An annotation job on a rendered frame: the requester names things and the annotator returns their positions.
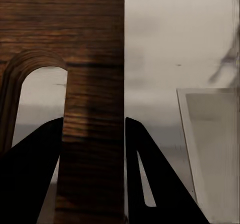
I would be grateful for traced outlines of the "cutting board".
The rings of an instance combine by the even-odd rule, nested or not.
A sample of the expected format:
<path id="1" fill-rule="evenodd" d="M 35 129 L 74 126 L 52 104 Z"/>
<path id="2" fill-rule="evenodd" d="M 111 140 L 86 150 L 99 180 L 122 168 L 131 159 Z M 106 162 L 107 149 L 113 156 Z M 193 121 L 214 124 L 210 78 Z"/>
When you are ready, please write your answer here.
<path id="1" fill-rule="evenodd" d="M 124 224 L 125 0 L 0 0 L 0 157 L 21 88 L 68 72 L 54 224 Z"/>

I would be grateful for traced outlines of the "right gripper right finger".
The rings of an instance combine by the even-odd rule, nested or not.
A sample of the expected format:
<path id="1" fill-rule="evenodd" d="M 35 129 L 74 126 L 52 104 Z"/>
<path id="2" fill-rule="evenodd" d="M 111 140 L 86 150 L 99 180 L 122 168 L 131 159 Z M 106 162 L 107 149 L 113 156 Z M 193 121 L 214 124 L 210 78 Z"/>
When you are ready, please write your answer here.
<path id="1" fill-rule="evenodd" d="M 210 224 L 145 126 L 125 119 L 129 224 Z M 137 151 L 156 207 L 145 204 Z"/>

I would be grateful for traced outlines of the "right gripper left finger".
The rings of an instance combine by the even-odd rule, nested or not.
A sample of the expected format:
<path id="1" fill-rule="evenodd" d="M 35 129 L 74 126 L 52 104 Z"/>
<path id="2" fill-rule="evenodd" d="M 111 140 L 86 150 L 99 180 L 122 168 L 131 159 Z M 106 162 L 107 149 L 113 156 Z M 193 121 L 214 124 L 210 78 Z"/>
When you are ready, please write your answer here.
<path id="1" fill-rule="evenodd" d="M 60 156 L 63 119 L 44 123 L 0 157 L 0 224 L 36 224 Z"/>

